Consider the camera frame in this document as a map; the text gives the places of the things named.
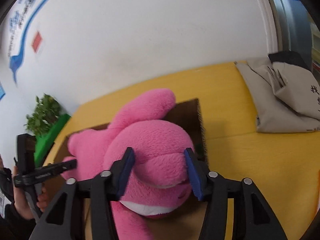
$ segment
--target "cardboard box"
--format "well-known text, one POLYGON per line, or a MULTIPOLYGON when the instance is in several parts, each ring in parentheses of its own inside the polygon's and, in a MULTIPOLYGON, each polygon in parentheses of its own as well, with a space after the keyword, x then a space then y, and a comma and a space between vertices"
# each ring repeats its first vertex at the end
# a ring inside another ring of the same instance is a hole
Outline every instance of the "cardboard box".
MULTIPOLYGON (((195 152, 198 159, 207 162, 207 151, 204 140, 204 128, 202 126, 202 117, 198 99, 189 100, 178 103, 163 120, 175 123, 182 127, 191 137, 195 147, 195 152)), ((102 130, 108 127, 108 123, 92 127, 94 130, 102 130)), ((69 156, 68 140, 66 137, 61 145, 56 162, 61 162, 65 156, 69 156)), ((48 191, 50 196, 53 196, 64 183, 62 177, 55 178, 54 181, 48 181, 47 184, 50 189, 48 191)), ((91 214, 89 208, 89 200, 85 202, 85 234, 86 239, 91 240, 91 214)), ((207 204, 197 201, 191 197, 179 208, 170 213, 168 217, 151 220, 146 219, 147 224, 152 231, 155 240, 196 240, 199 238, 205 209, 207 204)))

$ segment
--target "blue gripper pad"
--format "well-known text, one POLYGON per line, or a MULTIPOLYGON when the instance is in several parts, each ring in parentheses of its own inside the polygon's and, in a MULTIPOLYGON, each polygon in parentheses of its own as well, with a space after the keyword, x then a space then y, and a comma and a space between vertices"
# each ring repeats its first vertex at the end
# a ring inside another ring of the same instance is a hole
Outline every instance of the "blue gripper pad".
POLYGON ((204 190, 207 187, 206 174, 201 169, 199 160, 197 160, 191 148, 185 149, 183 153, 188 167, 188 176, 192 186, 193 194, 198 198, 199 201, 203 201, 204 190))
POLYGON ((122 159, 114 162, 110 169, 113 173, 112 184, 116 189, 118 199, 124 195, 134 162, 134 151, 131 147, 128 147, 122 159))

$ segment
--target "person's hand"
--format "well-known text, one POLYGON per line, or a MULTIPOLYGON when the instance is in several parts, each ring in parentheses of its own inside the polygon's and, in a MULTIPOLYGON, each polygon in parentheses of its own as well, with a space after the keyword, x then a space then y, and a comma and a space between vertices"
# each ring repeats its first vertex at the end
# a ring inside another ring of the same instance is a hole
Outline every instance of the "person's hand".
MULTIPOLYGON (((12 177, 17 175, 18 168, 14 166, 12 177)), ((42 194, 38 196, 37 206, 43 212, 44 209, 48 206, 48 194, 46 193, 46 189, 42 188, 42 194)), ((26 196, 24 195, 24 191, 21 188, 16 188, 13 184, 13 197, 14 197, 14 207, 17 212, 26 220, 33 219, 33 214, 27 202, 26 196)))
POLYGON ((4 166, 3 166, 3 161, 0 155, 0 171, 3 171, 3 170, 4 170, 4 166))

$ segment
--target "pink plush toy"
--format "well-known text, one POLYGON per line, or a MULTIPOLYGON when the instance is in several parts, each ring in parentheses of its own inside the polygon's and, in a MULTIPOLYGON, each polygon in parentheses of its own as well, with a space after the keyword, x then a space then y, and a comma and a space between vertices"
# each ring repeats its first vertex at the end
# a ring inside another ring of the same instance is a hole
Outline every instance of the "pink plush toy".
POLYGON ((140 215, 163 216, 190 195, 183 151, 193 148, 192 141, 181 127, 161 120, 174 106, 171 90, 151 90, 125 105, 106 130, 85 130, 69 139, 74 157, 64 161, 76 158, 78 167, 63 173, 65 179, 91 179, 120 160, 127 147, 134 149, 126 192, 120 202, 112 202, 120 240, 153 239, 140 215))

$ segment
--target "gray bag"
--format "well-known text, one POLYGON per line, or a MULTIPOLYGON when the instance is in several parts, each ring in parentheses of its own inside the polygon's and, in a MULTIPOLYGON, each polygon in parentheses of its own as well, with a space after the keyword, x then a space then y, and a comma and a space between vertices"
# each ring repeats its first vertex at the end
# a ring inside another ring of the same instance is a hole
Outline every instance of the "gray bag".
POLYGON ((236 63, 256 106, 257 132, 320 130, 320 88, 299 66, 255 58, 236 63))

